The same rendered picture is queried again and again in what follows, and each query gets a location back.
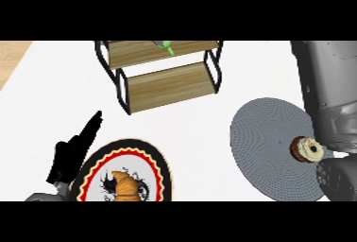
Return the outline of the golden brown croissant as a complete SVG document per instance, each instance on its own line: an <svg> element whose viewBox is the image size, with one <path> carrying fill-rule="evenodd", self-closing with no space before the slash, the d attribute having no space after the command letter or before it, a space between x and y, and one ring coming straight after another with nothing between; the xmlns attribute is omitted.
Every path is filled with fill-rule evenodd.
<svg viewBox="0 0 357 242"><path fill-rule="evenodd" d="M113 171L114 201L139 201L138 183L128 173Z"/></svg>

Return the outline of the wooden tiered shelf black frame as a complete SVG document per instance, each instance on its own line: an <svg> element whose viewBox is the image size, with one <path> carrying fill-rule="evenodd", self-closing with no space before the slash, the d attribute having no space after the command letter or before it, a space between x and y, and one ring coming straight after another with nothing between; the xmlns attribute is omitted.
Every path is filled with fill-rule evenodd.
<svg viewBox="0 0 357 242"><path fill-rule="evenodd" d="M126 114L215 94L221 84L218 66L222 41L170 41L173 55L154 41L94 41L94 53L114 85ZM198 62L126 77L122 68L203 52Z"/></svg>

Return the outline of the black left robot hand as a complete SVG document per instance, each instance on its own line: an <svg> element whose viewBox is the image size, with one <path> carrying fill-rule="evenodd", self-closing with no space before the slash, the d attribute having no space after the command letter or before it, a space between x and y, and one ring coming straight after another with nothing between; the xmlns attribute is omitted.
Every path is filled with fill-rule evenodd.
<svg viewBox="0 0 357 242"><path fill-rule="evenodd" d="M60 141L55 144L54 160L45 180L48 183L70 183L73 181L101 121L101 112L97 112L88 120L80 133L73 135L67 142Z"/></svg>

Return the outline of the green and grey vegetable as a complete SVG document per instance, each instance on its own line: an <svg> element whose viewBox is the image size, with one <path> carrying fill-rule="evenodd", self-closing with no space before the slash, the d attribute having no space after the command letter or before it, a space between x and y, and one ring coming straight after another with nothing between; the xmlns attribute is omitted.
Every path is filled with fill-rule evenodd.
<svg viewBox="0 0 357 242"><path fill-rule="evenodd" d="M172 49L170 49L170 41L154 41L153 44L163 50L167 51L169 55L173 55Z"/></svg>

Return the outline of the dark brown eggplant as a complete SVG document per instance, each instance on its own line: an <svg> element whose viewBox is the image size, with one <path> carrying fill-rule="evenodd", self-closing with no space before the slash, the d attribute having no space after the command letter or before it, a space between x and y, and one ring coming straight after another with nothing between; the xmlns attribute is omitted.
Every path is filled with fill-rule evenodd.
<svg viewBox="0 0 357 242"><path fill-rule="evenodd" d="M300 163L316 163L322 158L322 147L305 136L296 136L290 143L290 154Z"/></svg>

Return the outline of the round plate with black rim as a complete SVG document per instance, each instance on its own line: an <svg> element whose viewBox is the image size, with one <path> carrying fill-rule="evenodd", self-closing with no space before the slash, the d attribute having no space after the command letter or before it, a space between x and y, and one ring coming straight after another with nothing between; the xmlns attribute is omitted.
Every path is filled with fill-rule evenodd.
<svg viewBox="0 0 357 242"><path fill-rule="evenodd" d="M113 171L138 183L139 201L170 201L170 174L160 151L138 139L120 139L91 154L70 187L70 201L114 201Z"/></svg>

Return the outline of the round grey placemat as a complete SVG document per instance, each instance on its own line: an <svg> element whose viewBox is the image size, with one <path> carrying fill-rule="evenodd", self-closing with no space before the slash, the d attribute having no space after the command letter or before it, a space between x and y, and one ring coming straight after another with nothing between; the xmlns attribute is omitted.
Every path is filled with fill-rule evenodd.
<svg viewBox="0 0 357 242"><path fill-rule="evenodd" d="M256 98L241 105L229 125L229 148L241 174L259 192L277 201L316 201L322 197L316 162L290 154L293 138L314 137L311 118L290 102Z"/></svg>

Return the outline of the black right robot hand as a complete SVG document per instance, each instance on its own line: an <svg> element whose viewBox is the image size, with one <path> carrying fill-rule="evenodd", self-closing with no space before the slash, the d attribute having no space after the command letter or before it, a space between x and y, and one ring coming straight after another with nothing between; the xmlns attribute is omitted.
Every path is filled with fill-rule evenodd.
<svg viewBox="0 0 357 242"><path fill-rule="evenodd" d="M357 201L357 155L322 159L316 178L319 190L330 201Z"/></svg>

